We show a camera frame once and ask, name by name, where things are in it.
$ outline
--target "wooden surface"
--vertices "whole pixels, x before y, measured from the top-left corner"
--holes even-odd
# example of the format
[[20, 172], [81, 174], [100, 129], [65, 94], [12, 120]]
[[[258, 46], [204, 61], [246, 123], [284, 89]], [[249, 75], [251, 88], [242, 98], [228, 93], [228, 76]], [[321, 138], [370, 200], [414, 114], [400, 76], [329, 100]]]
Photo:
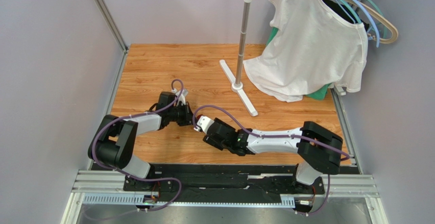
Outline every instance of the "wooden surface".
[[[261, 55], [264, 45], [247, 45], [245, 59]], [[194, 111], [213, 104], [226, 109], [245, 127], [265, 130], [288, 130], [311, 120], [342, 136], [342, 130], [330, 94], [325, 100], [305, 97], [300, 102], [280, 102], [260, 92], [243, 71], [242, 82], [259, 115], [251, 117], [219, 66], [225, 59], [233, 73], [237, 63], [237, 44], [133, 44], [131, 45], [112, 114], [121, 116], [148, 110], [162, 91], [171, 90], [171, 81], [181, 79], [189, 91], [187, 101]], [[237, 125], [215, 109], [200, 112]], [[203, 133], [175, 123], [161, 131], [136, 138], [134, 154], [153, 163], [224, 163], [224, 164], [297, 164], [302, 158], [289, 153], [263, 153], [239, 157], [219, 151], [202, 141]]]

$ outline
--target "gray wall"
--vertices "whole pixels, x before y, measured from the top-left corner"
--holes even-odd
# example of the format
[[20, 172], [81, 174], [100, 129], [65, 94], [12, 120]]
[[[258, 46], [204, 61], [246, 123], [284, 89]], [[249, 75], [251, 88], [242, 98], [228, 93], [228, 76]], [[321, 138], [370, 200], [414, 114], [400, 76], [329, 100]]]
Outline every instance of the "gray wall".
[[434, 0], [373, 0], [399, 29], [369, 50], [361, 92], [343, 100], [359, 159], [372, 173], [390, 223], [435, 214]]
[[59, 223], [122, 53], [93, 0], [0, 12], [0, 219]]
[[[243, 0], [105, 0], [127, 44], [238, 43]], [[266, 43], [275, 9], [253, 0], [247, 43]]]

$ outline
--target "metal pole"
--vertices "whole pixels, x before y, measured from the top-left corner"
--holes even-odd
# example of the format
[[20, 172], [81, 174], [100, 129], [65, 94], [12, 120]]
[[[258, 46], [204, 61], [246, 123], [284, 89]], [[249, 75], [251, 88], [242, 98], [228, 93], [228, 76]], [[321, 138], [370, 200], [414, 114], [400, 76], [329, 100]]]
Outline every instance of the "metal pole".
[[251, 3], [246, 3], [243, 7], [243, 19], [241, 21], [240, 43], [238, 44], [238, 57], [237, 57], [237, 72], [235, 86], [240, 86], [241, 69], [243, 67], [243, 56], [245, 54], [246, 42], [246, 29], [248, 28], [249, 8]]

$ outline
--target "wooden hanger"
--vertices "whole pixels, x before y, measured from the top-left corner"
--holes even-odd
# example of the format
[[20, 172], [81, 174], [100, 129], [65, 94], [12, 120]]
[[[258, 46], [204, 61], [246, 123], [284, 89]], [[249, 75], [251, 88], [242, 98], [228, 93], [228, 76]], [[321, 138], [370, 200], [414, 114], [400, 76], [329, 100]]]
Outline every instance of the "wooden hanger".
[[[344, 0], [346, 2], [348, 2], [349, 4], [352, 5], [356, 5], [354, 1], [352, 0]], [[379, 42], [382, 44], [391, 44], [394, 41], [397, 40], [397, 38], [399, 37], [399, 31], [397, 30], [397, 28], [391, 24], [391, 22], [389, 22], [387, 19], [385, 19], [385, 17], [381, 16], [377, 11], [373, 10], [372, 8], [370, 8], [369, 6], [367, 6], [364, 3], [361, 3], [362, 6], [365, 7], [365, 9], [369, 12], [369, 14], [375, 18], [376, 20], [378, 20], [380, 23], [382, 23], [388, 30], [390, 30], [391, 32], [391, 37], [389, 39], [383, 39], [380, 38]]]

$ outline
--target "blue hanger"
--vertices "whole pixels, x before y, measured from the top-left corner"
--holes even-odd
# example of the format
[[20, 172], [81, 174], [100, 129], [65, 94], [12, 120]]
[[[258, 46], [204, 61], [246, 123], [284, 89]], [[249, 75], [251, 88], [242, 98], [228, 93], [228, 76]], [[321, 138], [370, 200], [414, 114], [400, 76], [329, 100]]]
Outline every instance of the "blue hanger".
[[365, 7], [362, 6], [359, 1], [357, 1], [357, 0], [352, 0], [352, 1], [362, 10], [362, 12], [364, 12], [364, 14], [366, 15], [370, 24], [373, 26], [373, 29], [375, 30], [375, 33], [376, 33], [376, 47], [379, 47], [379, 40], [380, 40], [379, 30], [378, 30], [378, 27], [377, 27], [375, 21], [373, 20], [372, 16], [367, 12]]
[[354, 19], [358, 22], [361, 23], [361, 19], [359, 18], [358, 14], [352, 9], [352, 7], [350, 7], [350, 5], [344, 1], [344, 0], [338, 0], [340, 1], [349, 11], [350, 13], [352, 13], [352, 15], [354, 16]]

